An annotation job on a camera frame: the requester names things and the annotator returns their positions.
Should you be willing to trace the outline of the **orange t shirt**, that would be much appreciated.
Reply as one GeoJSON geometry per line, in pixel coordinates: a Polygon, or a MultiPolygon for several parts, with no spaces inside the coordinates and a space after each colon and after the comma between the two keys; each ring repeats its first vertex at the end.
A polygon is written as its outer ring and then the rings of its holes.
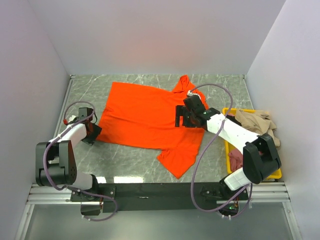
{"type": "Polygon", "coordinates": [[[100,142],[156,149],[158,161],[177,179],[195,163],[204,129],[175,126],[176,106],[195,85],[187,75],[172,91],[113,82],[98,123],[100,142]]]}

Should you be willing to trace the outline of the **black t shirt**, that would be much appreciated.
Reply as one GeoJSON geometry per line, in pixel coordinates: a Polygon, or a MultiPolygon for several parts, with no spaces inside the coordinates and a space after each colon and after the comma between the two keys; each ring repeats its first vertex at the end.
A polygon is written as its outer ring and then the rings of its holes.
{"type": "Polygon", "coordinates": [[[228,120],[232,121],[233,123],[235,123],[235,124],[237,124],[237,125],[239,125],[239,126],[242,126],[242,124],[241,124],[238,120],[236,120],[236,117],[235,117],[234,114],[228,114],[228,115],[226,116],[226,118],[227,118],[228,120]]]}

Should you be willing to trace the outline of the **black base crossbar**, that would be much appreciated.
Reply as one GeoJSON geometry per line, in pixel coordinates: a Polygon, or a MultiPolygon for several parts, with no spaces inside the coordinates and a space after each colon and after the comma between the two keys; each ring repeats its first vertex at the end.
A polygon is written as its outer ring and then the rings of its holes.
{"type": "Polygon", "coordinates": [[[74,190],[70,201],[80,203],[86,216],[97,216],[113,211],[191,210],[193,201],[210,210],[232,197],[239,201],[249,198],[245,189],[232,191],[219,182],[100,183],[94,196],[74,190]]]}

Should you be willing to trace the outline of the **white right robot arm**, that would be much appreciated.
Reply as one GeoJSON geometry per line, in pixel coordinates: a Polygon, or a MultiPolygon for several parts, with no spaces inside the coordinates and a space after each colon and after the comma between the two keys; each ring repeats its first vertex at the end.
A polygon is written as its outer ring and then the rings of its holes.
{"type": "Polygon", "coordinates": [[[202,128],[226,141],[242,154],[242,166],[203,190],[205,196],[217,200],[230,200],[237,190],[249,184],[282,177],[281,160],[273,138],[264,133],[251,132],[215,108],[205,108],[197,95],[188,96],[175,107],[175,126],[202,128]]]}

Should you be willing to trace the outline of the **pink t shirt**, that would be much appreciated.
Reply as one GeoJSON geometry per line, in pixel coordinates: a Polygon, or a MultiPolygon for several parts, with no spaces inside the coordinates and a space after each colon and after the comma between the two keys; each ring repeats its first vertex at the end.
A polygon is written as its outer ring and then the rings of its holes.
{"type": "Polygon", "coordinates": [[[238,149],[233,149],[228,153],[230,170],[235,172],[243,167],[243,154],[238,149]]]}

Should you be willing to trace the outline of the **yellow plastic bin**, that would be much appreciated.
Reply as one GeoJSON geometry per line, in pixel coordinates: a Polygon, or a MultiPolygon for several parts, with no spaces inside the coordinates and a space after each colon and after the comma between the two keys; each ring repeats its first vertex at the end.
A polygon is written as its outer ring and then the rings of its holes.
{"type": "MultiPolygon", "coordinates": [[[[235,121],[245,129],[257,133],[259,135],[269,134],[276,145],[280,146],[280,140],[274,136],[274,131],[277,129],[275,123],[271,120],[268,112],[263,110],[232,108],[227,115],[231,120],[235,121]]],[[[243,156],[235,146],[224,141],[226,154],[226,169],[229,174],[243,166],[243,156]]]]}

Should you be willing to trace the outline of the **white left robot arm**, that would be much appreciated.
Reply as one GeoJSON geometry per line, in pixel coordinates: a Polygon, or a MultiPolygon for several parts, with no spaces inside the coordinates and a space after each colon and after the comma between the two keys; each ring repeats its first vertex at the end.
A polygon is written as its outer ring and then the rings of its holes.
{"type": "Polygon", "coordinates": [[[96,117],[91,107],[81,107],[78,115],[64,120],[66,129],[35,147],[35,180],[38,186],[80,189],[88,201],[96,200],[100,188],[94,175],[77,170],[74,147],[83,142],[93,145],[102,128],[92,122],[96,117]]]}

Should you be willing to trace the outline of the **beige t shirt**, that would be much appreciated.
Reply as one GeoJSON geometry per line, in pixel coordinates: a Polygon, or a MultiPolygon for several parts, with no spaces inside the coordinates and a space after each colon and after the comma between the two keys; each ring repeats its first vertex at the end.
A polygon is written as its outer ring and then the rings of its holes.
{"type": "Polygon", "coordinates": [[[248,112],[244,109],[235,111],[235,119],[248,131],[258,135],[268,134],[272,137],[277,148],[281,146],[280,140],[274,135],[277,130],[276,124],[271,120],[270,115],[262,110],[248,112]]]}

